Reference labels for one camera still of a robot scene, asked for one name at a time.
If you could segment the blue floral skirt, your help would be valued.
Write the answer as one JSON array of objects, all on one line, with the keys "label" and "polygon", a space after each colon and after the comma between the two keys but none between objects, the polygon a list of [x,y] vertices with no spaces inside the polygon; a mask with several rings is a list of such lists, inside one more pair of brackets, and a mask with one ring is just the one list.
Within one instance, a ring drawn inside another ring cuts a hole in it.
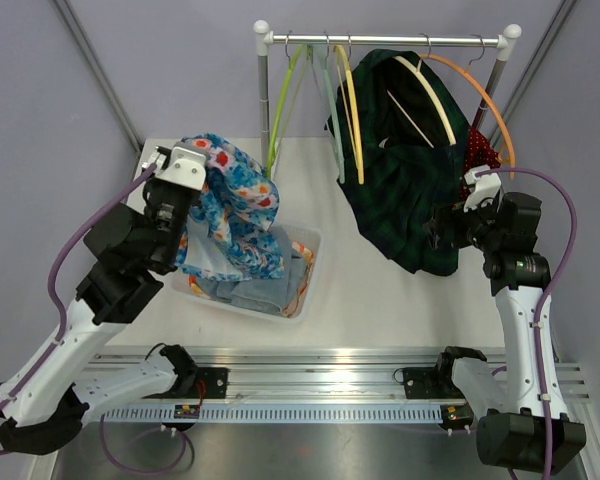
[{"label": "blue floral skirt", "polygon": [[271,232],[280,196],[266,169],[215,134],[185,137],[183,143],[206,154],[206,178],[189,209],[176,268],[216,281],[281,278],[283,248]]}]

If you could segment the light blue denim skirt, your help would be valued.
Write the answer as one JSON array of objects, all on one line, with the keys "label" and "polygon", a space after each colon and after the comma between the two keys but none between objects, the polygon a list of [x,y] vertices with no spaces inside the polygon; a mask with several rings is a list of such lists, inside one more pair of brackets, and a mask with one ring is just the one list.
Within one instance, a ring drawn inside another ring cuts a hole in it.
[{"label": "light blue denim skirt", "polygon": [[196,286],[214,301],[281,316],[292,303],[304,281],[308,263],[294,247],[286,231],[281,227],[271,229],[281,247],[284,272],[281,278],[252,279],[238,282],[217,281],[189,276],[191,287]]}]

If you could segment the orange floral white skirt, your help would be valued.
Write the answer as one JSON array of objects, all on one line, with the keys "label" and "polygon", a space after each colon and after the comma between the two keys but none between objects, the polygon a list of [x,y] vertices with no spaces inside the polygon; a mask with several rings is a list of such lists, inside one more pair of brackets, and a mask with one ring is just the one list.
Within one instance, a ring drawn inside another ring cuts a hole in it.
[{"label": "orange floral white skirt", "polygon": [[290,241],[290,259],[285,276],[279,279],[226,282],[188,274],[191,292],[201,298],[267,315],[291,318],[300,309],[300,300],[309,283],[314,254],[302,243]]}]

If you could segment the pale green plastic hanger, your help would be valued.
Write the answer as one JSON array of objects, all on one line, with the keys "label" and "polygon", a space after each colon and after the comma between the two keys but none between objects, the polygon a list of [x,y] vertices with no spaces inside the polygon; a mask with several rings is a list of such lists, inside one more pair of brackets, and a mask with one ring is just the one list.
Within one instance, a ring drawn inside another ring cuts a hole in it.
[{"label": "pale green plastic hanger", "polygon": [[331,127],[332,133],[332,149],[336,164],[338,167],[339,184],[343,184],[346,180],[345,160],[342,148],[342,135],[337,113],[336,98],[333,91],[333,85],[329,70],[329,54],[330,54],[330,38],[324,31],[325,41],[321,44],[310,43],[307,45],[311,58],[311,68],[314,76],[314,82],[319,94],[319,97],[327,109],[329,114],[325,128]]}]

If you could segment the yellow plastic hanger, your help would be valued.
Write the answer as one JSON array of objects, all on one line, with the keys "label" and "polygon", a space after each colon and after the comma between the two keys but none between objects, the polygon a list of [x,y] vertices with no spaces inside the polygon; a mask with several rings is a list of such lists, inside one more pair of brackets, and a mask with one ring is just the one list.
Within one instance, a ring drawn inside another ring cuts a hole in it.
[{"label": "yellow plastic hanger", "polygon": [[333,51],[336,55],[336,71],[340,86],[346,86],[346,92],[343,93],[342,96],[345,117],[350,133],[350,143],[354,154],[357,182],[359,185],[363,185],[365,182],[363,145],[359,122],[358,102],[353,73],[349,62],[349,55],[347,54],[345,48],[339,44],[336,44],[333,47]]}]

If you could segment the lime green plastic hanger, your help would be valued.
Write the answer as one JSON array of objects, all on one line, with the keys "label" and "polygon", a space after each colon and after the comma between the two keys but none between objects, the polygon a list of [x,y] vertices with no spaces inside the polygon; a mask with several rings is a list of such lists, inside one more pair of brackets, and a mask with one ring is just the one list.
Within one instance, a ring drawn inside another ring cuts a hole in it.
[{"label": "lime green plastic hanger", "polygon": [[309,47],[306,44],[300,44],[292,55],[287,56],[287,68],[278,95],[267,152],[267,175],[270,179],[274,176],[275,165],[280,155],[281,141],[286,134],[300,86],[306,75],[309,57]]}]

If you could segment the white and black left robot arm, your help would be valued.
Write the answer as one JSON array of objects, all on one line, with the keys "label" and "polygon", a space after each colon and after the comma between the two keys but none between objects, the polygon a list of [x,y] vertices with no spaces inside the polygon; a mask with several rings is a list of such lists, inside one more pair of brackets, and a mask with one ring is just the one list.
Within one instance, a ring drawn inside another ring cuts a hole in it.
[{"label": "white and black left robot arm", "polygon": [[109,378],[79,379],[89,361],[130,325],[175,271],[190,207],[200,195],[152,178],[142,212],[116,202],[80,239],[96,262],[64,308],[59,327],[26,366],[0,383],[0,453],[46,455],[73,440],[91,420],[129,402],[193,392],[198,367],[179,345]]}]

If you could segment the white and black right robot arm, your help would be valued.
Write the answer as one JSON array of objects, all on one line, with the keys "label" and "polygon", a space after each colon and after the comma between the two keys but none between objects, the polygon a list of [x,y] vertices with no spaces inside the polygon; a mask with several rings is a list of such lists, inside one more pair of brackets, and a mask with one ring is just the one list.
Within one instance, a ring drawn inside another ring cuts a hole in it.
[{"label": "white and black right robot arm", "polygon": [[571,419],[551,346],[551,272],[535,250],[541,202],[511,192],[439,207],[424,226],[434,247],[472,246],[484,257],[505,341],[506,383],[486,355],[448,346],[431,367],[395,373],[409,399],[462,399],[468,412],[446,411],[442,428],[476,424],[478,457],[485,465],[541,474],[559,473],[586,445],[583,424]]}]

